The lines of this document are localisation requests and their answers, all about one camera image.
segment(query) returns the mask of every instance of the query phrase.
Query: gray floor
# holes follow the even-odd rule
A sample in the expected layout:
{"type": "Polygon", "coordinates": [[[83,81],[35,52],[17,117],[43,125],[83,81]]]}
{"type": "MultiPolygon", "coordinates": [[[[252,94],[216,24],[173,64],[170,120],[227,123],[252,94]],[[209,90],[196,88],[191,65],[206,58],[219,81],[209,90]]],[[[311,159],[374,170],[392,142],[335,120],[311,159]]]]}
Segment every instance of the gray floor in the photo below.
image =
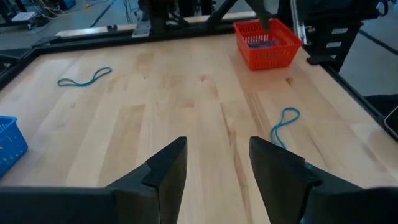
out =
{"type": "MultiPolygon", "coordinates": [[[[62,30],[83,29],[89,27],[95,19],[112,3],[98,4],[84,11],[85,3],[78,0],[78,5],[72,11],[73,14],[60,16],[50,21],[44,27],[27,31],[25,27],[0,28],[0,49],[14,49],[29,47],[37,40],[53,36],[62,30]]],[[[131,0],[132,8],[137,7],[137,2],[131,0]]],[[[217,0],[217,6],[223,0],[217,0]]],[[[266,0],[266,8],[276,13],[278,2],[266,0]]],[[[250,7],[239,0],[230,12],[250,11],[250,7]]],[[[386,17],[366,21],[362,30],[375,36],[391,47],[398,49],[398,5],[391,5],[390,13],[386,17]]],[[[122,0],[116,0],[109,11],[101,18],[95,27],[112,24],[127,24],[125,10],[122,0]]],[[[350,84],[364,96],[378,94],[398,93],[398,58],[396,55],[386,51],[382,47],[371,42],[367,38],[358,35],[349,55],[340,71],[350,84]]]]}

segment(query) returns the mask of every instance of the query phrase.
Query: blue plastic basket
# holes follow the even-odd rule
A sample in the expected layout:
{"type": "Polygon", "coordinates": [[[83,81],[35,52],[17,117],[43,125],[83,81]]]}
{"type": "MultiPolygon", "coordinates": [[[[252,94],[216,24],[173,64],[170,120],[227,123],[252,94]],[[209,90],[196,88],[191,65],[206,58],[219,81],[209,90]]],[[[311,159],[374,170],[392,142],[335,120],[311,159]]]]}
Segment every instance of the blue plastic basket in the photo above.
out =
{"type": "Polygon", "coordinates": [[[0,116],[0,177],[27,150],[27,143],[17,127],[17,118],[0,116]]]}

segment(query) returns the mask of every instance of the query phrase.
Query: red plastic basket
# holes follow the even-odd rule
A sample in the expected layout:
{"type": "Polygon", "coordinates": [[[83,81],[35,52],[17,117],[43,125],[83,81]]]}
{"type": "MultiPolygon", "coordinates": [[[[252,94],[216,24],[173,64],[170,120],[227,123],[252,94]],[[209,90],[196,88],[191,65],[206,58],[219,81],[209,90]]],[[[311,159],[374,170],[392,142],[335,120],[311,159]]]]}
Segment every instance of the red plastic basket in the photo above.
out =
{"type": "Polygon", "coordinates": [[[234,23],[238,48],[250,70],[287,67],[303,44],[278,19],[270,19],[269,27],[270,32],[266,32],[259,21],[234,23]],[[272,46],[253,47],[253,44],[259,42],[268,42],[272,46]]]}

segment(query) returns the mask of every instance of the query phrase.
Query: teal rope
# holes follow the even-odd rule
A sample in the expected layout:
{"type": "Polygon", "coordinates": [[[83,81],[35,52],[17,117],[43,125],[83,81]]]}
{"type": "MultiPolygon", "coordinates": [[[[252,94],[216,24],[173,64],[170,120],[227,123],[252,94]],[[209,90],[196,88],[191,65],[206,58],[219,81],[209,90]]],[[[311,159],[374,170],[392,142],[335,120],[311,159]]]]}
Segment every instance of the teal rope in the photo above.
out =
{"type": "Polygon", "coordinates": [[[103,77],[104,75],[107,75],[111,72],[112,72],[111,67],[103,67],[103,68],[98,69],[94,73],[93,78],[86,83],[77,83],[76,81],[71,80],[70,78],[61,78],[60,80],[58,80],[57,85],[59,87],[64,87],[64,86],[84,87],[84,86],[93,84],[95,81],[97,81],[97,79],[99,79],[99,78],[103,77]]]}
{"type": "Polygon", "coordinates": [[[300,117],[300,111],[298,109],[293,108],[293,107],[288,107],[288,108],[283,109],[279,124],[275,125],[271,129],[271,132],[269,133],[269,139],[271,140],[271,143],[286,149],[286,146],[285,146],[284,142],[282,142],[282,140],[280,139],[280,137],[278,135],[278,129],[283,127],[283,126],[285,126],[285,125],[293,123],[294,121],[298,120],[299,117],[300,117]],[[286,111],[294,111],[294,112],[296,112],[296,117],[294,117],[293,119],[284,121],[286,111]]]}

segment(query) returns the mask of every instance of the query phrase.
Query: wood grain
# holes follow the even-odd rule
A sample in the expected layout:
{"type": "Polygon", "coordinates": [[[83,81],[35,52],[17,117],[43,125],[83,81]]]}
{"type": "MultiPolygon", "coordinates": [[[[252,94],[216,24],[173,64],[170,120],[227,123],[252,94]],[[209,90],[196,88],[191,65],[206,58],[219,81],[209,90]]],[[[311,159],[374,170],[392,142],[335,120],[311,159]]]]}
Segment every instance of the wood grain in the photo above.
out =
{"type": "Polygon", "coordinates": [[[178,222],[268,223],[249,137],[268,139],[287,106],[302,112],[280,130],[289,150],[362,187],[397,185],[396,142],[307,57],[250,72],[233,35],[43,55],[0,92],[30,146],[0,185],[105,186],[187,136],[178,222]],[[103,66],[91,86],[57,86],[103,66]]]}

